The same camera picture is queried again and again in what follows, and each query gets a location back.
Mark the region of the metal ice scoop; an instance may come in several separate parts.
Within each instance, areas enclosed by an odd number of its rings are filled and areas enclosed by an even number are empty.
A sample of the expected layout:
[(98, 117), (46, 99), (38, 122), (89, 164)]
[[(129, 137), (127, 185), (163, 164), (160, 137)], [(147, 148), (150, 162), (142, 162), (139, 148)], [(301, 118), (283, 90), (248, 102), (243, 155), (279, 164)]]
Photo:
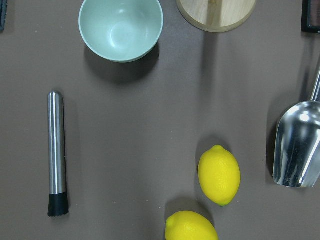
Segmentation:
[(295, 104), (277, 125), (273, 180), (291, 188), (312, 188), (320, 177), (320, 73), (310, 100)]

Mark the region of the yellow lemon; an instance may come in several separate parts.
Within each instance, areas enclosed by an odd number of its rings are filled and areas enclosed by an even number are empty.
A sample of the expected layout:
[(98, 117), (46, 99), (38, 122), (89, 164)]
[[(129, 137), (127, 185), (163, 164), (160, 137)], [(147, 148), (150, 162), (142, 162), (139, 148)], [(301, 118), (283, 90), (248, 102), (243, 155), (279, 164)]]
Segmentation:
[(166, 240), (218, 240), (212, 223), (193, 211), (178, 211), (165, 224)]
[(224, 207), (234, 199), (240, 187), (238, 161), (221, 145), (215, 145), (201, 156), (198, 179), (205, 196)]

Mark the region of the black framed glass rack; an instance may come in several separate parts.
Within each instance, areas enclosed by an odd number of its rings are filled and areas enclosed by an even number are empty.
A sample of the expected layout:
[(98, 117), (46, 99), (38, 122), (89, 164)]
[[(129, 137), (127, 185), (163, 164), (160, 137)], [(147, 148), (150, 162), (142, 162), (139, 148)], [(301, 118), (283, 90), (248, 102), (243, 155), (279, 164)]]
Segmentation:
[(302, 1), (301, 31), (320, 33), (320, 0)]

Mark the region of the round wooden glass stand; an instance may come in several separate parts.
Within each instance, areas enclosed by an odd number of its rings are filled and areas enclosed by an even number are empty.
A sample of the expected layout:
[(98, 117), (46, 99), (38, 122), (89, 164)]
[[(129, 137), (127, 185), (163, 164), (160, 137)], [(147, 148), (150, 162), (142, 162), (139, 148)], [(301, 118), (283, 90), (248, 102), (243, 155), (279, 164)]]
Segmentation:
[(194, 27), (223, 33), (241, 26), (253, 13), (256, 0), (177, 0), (181, 15)]

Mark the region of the mint green bowl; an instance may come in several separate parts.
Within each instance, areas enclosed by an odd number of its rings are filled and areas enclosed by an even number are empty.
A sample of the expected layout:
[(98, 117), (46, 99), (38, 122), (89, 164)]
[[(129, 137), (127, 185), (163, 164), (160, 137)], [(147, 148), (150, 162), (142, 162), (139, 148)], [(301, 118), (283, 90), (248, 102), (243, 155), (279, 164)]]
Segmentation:
[(99, 57), (130, 63), (157, 44), (164, 25), (158, 0), (85, 0), (78, 27), (85, 45)]

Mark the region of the grey folded cloth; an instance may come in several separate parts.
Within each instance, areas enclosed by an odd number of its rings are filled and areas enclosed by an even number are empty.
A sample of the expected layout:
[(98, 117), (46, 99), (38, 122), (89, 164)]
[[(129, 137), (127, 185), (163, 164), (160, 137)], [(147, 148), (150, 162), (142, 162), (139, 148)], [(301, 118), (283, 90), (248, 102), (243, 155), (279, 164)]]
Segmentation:
[(5, 29), (8, 0), (0, 0), (0, 32)]

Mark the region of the upper yellow lemon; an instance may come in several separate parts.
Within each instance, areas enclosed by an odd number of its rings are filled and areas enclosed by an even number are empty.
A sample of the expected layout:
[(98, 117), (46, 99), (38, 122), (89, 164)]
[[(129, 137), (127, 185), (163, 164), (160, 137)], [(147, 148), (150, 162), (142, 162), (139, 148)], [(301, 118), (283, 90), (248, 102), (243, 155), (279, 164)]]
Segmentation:
[(240, 187), (238, 161), (221, 145), (215, 145), (201, 156), (198, 179), (205, 196), (224, 207), (234, 199)]

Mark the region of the lower yellow lemon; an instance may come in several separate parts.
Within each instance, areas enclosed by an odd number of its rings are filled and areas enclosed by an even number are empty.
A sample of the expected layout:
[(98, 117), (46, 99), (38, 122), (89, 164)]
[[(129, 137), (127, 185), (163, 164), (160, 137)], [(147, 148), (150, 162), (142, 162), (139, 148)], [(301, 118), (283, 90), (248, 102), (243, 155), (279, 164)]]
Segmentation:
[(165, 224), (166, 240), (218, 240), (212, 223), (193, 211), (178, 211)]

